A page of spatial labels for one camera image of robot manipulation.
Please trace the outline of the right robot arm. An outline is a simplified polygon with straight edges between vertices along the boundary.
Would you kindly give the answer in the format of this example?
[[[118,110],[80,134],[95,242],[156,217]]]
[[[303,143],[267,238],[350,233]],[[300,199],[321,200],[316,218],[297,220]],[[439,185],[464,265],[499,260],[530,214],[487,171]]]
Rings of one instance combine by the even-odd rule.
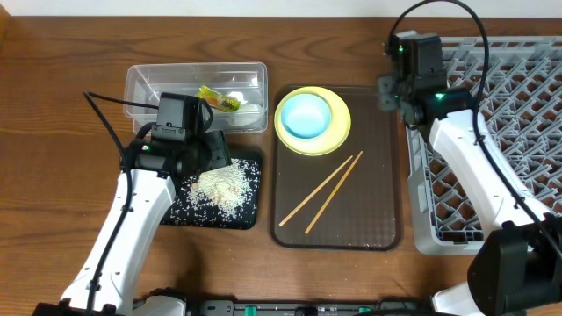
[[[439,291],[435,312],[507,315],[561,300],[561,218],[524,188],[486,130],[480,95],[449,87],[433,33],[389,37],[393,71],[379,78],[380,106],[439,153],[469,198],[484,244],[465,282]]]

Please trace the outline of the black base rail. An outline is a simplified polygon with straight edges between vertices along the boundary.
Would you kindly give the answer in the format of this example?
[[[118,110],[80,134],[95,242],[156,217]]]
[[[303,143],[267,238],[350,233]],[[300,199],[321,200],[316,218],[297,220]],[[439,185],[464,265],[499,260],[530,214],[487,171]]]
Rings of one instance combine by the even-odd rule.
[[[368,303],[258,302],[227,299],[186,302],[177,307],[157,307],[155,297],[133,305],[133,315],[186,316],[344,316],[344,315],[436,315],[432,307],[412,299],[383,298]]]

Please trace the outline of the white napkin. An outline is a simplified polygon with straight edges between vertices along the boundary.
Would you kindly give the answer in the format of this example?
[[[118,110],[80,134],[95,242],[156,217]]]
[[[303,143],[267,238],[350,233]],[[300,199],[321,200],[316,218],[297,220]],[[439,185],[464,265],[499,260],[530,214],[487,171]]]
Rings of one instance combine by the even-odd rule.
[[[231,128],[253,132],[266,128],[267,106],[262,75],[232,83],[227,96],[240,102],[239,109],[227,115],[227,123]]]

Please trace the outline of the yellow plate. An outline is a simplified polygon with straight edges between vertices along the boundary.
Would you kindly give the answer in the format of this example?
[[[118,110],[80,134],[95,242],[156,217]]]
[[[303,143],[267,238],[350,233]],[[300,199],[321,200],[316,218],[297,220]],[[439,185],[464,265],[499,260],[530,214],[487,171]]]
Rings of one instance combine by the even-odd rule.
[[[298,94],[314,94],[328,102],[332,113],[329,128],[320,136],[304,140],[291,136],[281,124],[281,109],[285,102]],[[274,126],[279,140],[291,151],[308,156],[319,156],[335,151],[347,139],[351,128],[350,111],[346,103],[335,92],[318,86],[305,86],[289,92],[277,104]]]

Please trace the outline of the right wooden chopstick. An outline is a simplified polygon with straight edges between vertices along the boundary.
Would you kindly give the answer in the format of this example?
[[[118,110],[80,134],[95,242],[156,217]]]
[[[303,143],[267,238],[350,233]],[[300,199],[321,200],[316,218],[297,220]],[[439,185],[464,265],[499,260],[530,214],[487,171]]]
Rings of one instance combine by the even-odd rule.
[[[324,202],[324,204],[321,206],[320,210],[316,213],[316,215],[314,216],[314,218],[312,219],[312,221],[310,222],[310,224],[308,225],[308,227],[305,230],[305,234],[309,234],[311,232],[311,230],[313,229],[313,227],[315,226],[315,224],[317,223],[318,219],[321,217],[321,215],[324,213],[324,211],[327,209],[328,205],[330,204],[330,202],[332,201],[332,199],[334,198],[335,194],[340,190],[340,188],[342,187],[342,185],[344,184],[344,182],[346,181],[346,179],[348,178],[349,174],[351,173],[351,171],[353,170],[353,168],[355,167],[355,165],[357,164],[357,162],[359,161],[359,159],[361,158],[361,156],[363,155],[364,151],[360,151],[357,155],[357,157],[354,159],[354,161],[350,164],[350,166],[348,167],[348,169],[345,171],[345,173],[343,174],[342,178],[339,180],[339,182],[337,183],[337,185],[334,187],[334,189],[331,191],[331,193],[328,195],[328,198],[326,199],[326,201]]]

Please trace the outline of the green snack wrapper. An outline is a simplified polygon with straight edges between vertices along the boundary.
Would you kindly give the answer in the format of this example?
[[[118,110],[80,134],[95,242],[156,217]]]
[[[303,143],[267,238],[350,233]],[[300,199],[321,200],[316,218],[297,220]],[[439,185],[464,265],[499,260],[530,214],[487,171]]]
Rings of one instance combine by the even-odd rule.
[[[211,107],[223,112],[238,111],[241,104],[238,100],[205,85],[198,89],[197,97],[204,99]]]

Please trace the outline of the light blue bowl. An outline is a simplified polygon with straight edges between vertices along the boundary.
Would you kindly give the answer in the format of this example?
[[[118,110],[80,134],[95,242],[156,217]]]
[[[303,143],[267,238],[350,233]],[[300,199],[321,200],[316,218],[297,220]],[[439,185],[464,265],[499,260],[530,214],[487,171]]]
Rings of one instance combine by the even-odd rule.
[[[309,140],[323,134],[330,126],[332,113],[328,102],[314,94],[290,97],[281,109],[281,124],[291,135]]]

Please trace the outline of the left wooden chopstick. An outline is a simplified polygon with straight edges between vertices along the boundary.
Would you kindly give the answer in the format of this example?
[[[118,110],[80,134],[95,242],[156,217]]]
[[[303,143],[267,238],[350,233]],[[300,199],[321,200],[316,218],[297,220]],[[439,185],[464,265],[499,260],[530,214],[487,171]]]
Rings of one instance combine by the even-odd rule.
[[[311,191],[281,222],[279,226],[283,226],[287,223],[311,198],[313,198],[334,176],[336,176],[339,171],[348,164],[348,162],[353,158],[351,155],[346,159],[339,167],[337,167],[329,176],[327,176],[313,191]]]

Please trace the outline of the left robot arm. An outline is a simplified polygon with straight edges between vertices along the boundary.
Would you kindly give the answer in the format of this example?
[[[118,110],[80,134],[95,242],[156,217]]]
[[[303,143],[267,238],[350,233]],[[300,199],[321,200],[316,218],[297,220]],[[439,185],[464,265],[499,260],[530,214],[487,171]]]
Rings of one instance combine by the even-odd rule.
[[[231,165],[225,135],[213,131],[211,106],[199,97],[164,92],[157,118],[129,146],[109,134],[119,151],[120,174],[104,225],[82,269],[56,304],[39,303],[36,315],[185,315],[185,296],[170,288],[134,296],[163,215],[186,177]]]

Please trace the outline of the grey dishwasher rack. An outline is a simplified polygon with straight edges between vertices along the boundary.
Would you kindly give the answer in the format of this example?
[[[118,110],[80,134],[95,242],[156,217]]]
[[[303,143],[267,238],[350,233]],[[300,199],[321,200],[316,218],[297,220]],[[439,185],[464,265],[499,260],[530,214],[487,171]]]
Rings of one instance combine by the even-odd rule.
[[[488,131],[516,174],[551,212],[561,213],[561,39],[492,37],[483,76],[479,38],[444,38],[450,86],[477,92]],[[414,244],[425,255],[473,255],[483,243],[477,215],[445,160],[407,132]]]

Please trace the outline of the wooden chopstick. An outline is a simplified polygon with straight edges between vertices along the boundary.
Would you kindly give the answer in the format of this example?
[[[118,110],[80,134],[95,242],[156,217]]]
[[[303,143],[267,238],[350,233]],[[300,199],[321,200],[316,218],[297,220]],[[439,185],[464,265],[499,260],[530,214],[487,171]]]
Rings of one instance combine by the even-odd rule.
[[[354,161],[350,164],[350,166],[348,167],[348,169],[345,171],[345,173],[343,174],[342,178],[339,180],[339,182],[337,183],[337,185],[334,187],[334,189],[331,191],[331,193],[328,195],[328,198],[326,199],[326,201],[324,202],[324,204],[321,206],[320,210],[316,213],[316,215],[314,216],[314,218],[312,219],[312,221],[310,222],[310,224],[308,225],[308,227],[305,230],[305,234],[309,234],[311,232],[311,230],[313,229],[313,227],[315,226],[315,224],[317,223],[318,219],[321,217],[321,215],[324,213],[324,211],[327,209],[328,205],[330,204],[330,202],[332,201],[332,199],[334,198],[335,194],[340,190],[340,188],[342,187],[342,185],[344,184],[344,182],[346,181],[346,179],[348,178],[349,174],[351,173],[351,171],[353,170],[353,168],[355,167],[355,165],[357,164],[357,162],[359,161],[359,159],[361,158],[361,156],[363,155],[364,151],[360,151],[357,155],[357,157],[354,159]]]
[[[279,226],[283,226],[287,223],[311,198],[313,198],[334,176],[336,176],[339,171],[348,164],[348,162],[353,158],[351,155],[346,159],[339,167],[337,167],[329,176],[327,176],[313,191],[311,191],[281,222]]]

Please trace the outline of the dark brown serving tray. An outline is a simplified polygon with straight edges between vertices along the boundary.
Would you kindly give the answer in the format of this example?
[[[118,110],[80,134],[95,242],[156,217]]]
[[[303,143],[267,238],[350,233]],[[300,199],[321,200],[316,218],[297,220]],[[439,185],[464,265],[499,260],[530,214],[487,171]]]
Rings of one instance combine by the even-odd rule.
[[[378,107],[372,87],[334,86],[349,107],[348,138],[323,156],[275,142],[270,234],[286,248],[389,251],[402,235],[396,117]],[[305,230],[360,151],[363,155],[309,234]],[[283,220],[351,155],[353,158],[287,223]]]

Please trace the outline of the clear plastic bin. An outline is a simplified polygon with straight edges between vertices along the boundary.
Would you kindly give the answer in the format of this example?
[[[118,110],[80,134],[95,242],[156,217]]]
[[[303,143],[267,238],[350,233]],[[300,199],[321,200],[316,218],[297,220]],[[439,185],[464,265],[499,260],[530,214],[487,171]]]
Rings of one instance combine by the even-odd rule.
[[[262,133],[268,127],[268,76],[261,62],[202,62],[134,65],[128,69],[124,99],[140,104],[158,105],[163,92],[195,96],[205,85],[227,95],[232,83],[263,76],[267,114],[266,128],[262,131],[233,129],[227,123],[227,115],[233,112],[213,110],[210,129],[224,133]]]

